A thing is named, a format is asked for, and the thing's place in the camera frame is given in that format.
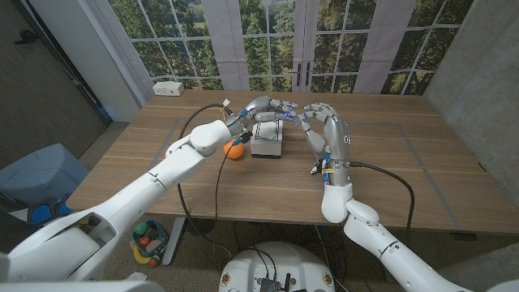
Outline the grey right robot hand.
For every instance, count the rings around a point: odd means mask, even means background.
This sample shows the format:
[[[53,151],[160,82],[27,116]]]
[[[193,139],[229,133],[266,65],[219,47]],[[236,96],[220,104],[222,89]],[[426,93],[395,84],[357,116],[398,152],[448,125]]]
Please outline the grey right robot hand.
[[[297,121],[307,137],[307,142],[315,152],[327,153],[333,160],[346,161],[350,150],[350,130],[339,113],[325,103],[305,105],[304,114]],[[324,137],[315,132],[307,118],[316,118],[324,124]]]

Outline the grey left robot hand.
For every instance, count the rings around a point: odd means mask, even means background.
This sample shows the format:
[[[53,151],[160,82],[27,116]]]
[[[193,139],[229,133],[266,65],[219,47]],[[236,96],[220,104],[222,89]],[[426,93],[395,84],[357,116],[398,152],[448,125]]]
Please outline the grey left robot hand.
[[[276,120],[295,120],[297,113],[294,111],[298,105],[290,101],[283,101],[261,96],[251,101],[237,115],[231,115],[225,120],[232,136],[241,135],[248,127],[257,122],[271,122]]]

